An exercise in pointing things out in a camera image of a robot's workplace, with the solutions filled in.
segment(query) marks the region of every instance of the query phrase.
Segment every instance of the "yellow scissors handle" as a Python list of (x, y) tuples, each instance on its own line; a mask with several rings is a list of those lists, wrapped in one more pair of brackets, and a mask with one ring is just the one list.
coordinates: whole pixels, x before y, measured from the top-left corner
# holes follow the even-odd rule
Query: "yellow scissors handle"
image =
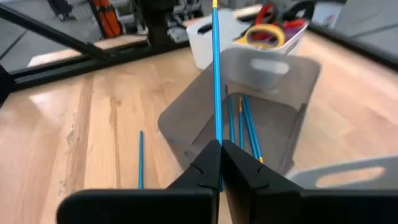
[[(253, 40), (252, 36), (256, 33), (267, 33), (276, 37), (276, 44), (268, 44), (261, 40)], [(272, 24), (257, 24), (250, 27), (242, 38), (235, 40), (235, 42), (240, 44), (249, 44), (262, 49), (271, 49), (276, 47), (281, 47), (285, 44), (285, 34), (284, 31)]]

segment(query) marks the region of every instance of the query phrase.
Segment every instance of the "wooden table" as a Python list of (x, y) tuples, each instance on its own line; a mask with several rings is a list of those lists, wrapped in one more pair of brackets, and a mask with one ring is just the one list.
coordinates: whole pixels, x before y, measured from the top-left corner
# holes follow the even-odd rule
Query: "wooden table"
[[(298, 54), (318, 60), (322, 74), (294, 169), (396, 154), (397, 74), (310, 33)], [(187, 48), (11, 93), (0, 109), (2, 221), (54, 223), (77, 190), (136, 189), (141, 129), (145, 188), (168, 186), (183, 170), (157, 120), (199, 73)], [(220, 223), (231, 223), (224, 194)]]

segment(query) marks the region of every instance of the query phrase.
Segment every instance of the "gray plastic bin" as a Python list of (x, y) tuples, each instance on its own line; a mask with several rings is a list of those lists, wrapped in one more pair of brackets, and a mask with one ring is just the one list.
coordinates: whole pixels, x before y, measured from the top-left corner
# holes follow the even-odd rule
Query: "gray plastic bin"
[[(319, 64), (308, 58), (241, 48), (221, 53), (221, 82), (228, 86), (228, 97), (234, 102), (235, 138), (238, 140), (238, 100), (245, 94), (264, 162), (281, 174), (293, 164), (292, 154), (319, 73)], [(225, 93), (222, 98), (223, 136), (228, 139)], [(213, 114), (213, 64), (210, 64), (158, 120), (160, 131), (184, 169), (215, 138)], [(244, 150), (251, 153), (246, 128), (244, 132)]]

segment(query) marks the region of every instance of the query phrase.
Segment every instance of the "blue pencil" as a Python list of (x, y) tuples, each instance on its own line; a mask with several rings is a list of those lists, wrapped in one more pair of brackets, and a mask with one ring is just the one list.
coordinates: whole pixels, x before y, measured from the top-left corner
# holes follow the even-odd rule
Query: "blue pencil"
[(232, 110), (232, 97), (228, 98), (228, 115), (229, 115), (229, 140), (235, 143), (235, 127), (234, 127), (234, 114)]
[(259, 141), (257, 138), (257, 132), (256, 132), (256, 128), (254, 127), (254, 122), (253, 122), (253, 117), (252, 117), (252, 113), (251, 113), (251, 109), (249, 106), (249, 102), (246, 98), (246, 96), (243, 96), (243, 106), (245, 109), (245, 115), (247, 114), (247, 119), (249, 120), (249, 126), (248, 129), (251, 129), (252, 132), (252, 138), (254, 140), (254, 147), (256, 150), (256, 159), (258, 159), (260, 162), (264, 163), (263, 159), (262, 159), (262, 155), (261, 155), (261, 149), (260, 149), (260, 145), (259, 145)]
[(253, 137), (253, 132), (252, 132), (252, 129), (251, 129), (249, 113), (248, 113), (246, 105), (244, 104), (244, 98), (243, 98), (242, 102), (243, 102), (244, 121), (246, 122), (246, 129), (248, 130), (249, 143), (250, 143), (252, 155), (253, 155), (253, 157), (255, 159), (258, 159), (257, 150), (256, 150), (256, 143), (254, 143), (254, 137)]
[(244, 138), (243, 138), (243, 114), (242, 114), (242, 98), (239, 97), (239, 147), (243, 149)]
[(214, 119), (216, 139), (223, 144), (223, 112), (221, 102), (221, 68), (220, 68), (220, 30), (218, 29), (218, 0), (212, 4), (213, 33), (213, 83), (214, 83)]
[(144, 132), (139, 131), (139, 173), (138, 189), (144, 188)]

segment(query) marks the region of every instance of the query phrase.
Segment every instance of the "yellow marker tip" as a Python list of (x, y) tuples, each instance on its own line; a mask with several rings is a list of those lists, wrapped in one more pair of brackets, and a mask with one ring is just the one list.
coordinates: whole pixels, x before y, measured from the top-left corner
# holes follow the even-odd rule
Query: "yellow marker tip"
[(218, 8), (218, 0), (213, 0), (212, 8)]

